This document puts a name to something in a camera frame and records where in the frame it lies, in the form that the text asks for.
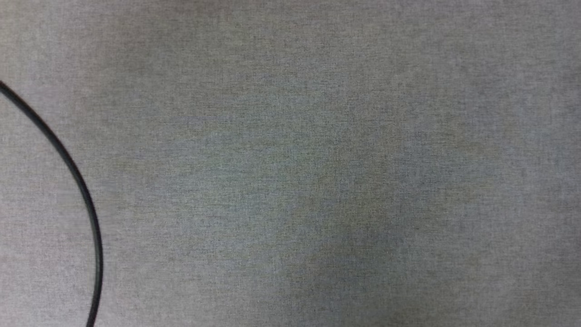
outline cable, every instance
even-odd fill
[[[73,159],[69,155],[69,152],[64,148],[64,145],[60,142],[53,131],[48,127],[48,125],[38,116],[34,110],[26,104],[22,98],[18,96],[12,89],[10,89],[4,82],[0,80],[0,92],[8,98],[14,105],[16,105],[33,123],[40,129],[40,131],[46,136],[46,138],[51,142],[52,146],[60,154],[63,159],[77,186],[83,195],[83,200],[85,201],[85,206],[87,207],[87,212],[89,213],[89,220],[91,222],[91,229],[93,230],[93,242],[95,245],[95,287],[93,288],[93,298],[91,300],[91,309],[89,310],[89,318],[87,319],[87,327],[93,327],[95,325],[95,318],[97,317],[97,310],[99,309],[99,300],[101,299],[101,288],[103,286],[103,241],[101,239],[101,230],[99,229],[99,221],[97,220],[97,213],[95,211],[95,206],[91,200],[91,195],[85,184],[81,172],[78,170],[77,165],[74,163]]]

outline curved black cable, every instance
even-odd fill
[[[57,136],[51,131],[48,125],[38,116],[36,112],[29,105],[26,104],[22,98],[20,98],[14,91],[12,91],[4,82],[0,81],[0,92],[8,98],[14,105],[16,105],[33,123],[40,129],[40,131],[48,138],[52,146],[60,154],[74,180],[77,182],[77,186],[83,195],[83,200],[85,201],[85,206],[89,213],[89,220],[91,221],[91,229],[93,230],[93,241],[95,244],[95,287],[93,289],[93,299],[91,301],[91,309],[89,311],[89,318],[87,319],[87,327],[93,327],[95,325],[95,318],[97,316],[97,310],[99,308],[99,300],[101,299],[101,288],[103,285],[103,241],[101,240],[101,230],[99,229],[99,221],[97,220],[97,213],[95,212],[95,206],[91,200],[91,195],[85,184],[85,180],[81,176],[77,165],[74,163],[73,159],[69,155],[69,152],[64,148],[63,144],[57,138]]]

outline woven fabric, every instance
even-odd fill
[[[0,0],[97,326],[581,325],[581,2]],[[0,326],[82,326],[0,99]]]

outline thin black cord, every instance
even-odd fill
[[[38,116],[36,112],[29,105],[26,104],[14,91],[12,91],[4,82],[0,81],[0,92],[6,96],[14,105],[16,105],[33,123],[44,133],[52,146],[60,154],[60,157],[66,163],[71,171],[77,186],[83,195],[85,206],[89,213],[89,220],[91,221],[91,229],[93,230],[93,241],[95,244],[95,287],[93,289],[93,299],[91,301],[91,310],[89,311],[89,318],[87,319],[87,327],[95,325],[95,318],[97,317],[97,310],[99,308],[99,300],[101,299],[101,288],[103,286],[103,241],[101,240],[101,230],[99,229],[99,221],[97,220],[97,213],[95,206],[91,200],[91,195],[85,184],[81,172],[79,172],[77,165],[69,155],[69,152],[64,148],[63,144],[57,136],[51,131],[48,125]]]

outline textured gray surface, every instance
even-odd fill
[[[581,2],[0,0],[98,326],[580,326]],[[0,325],[81,326],[0,100]]]

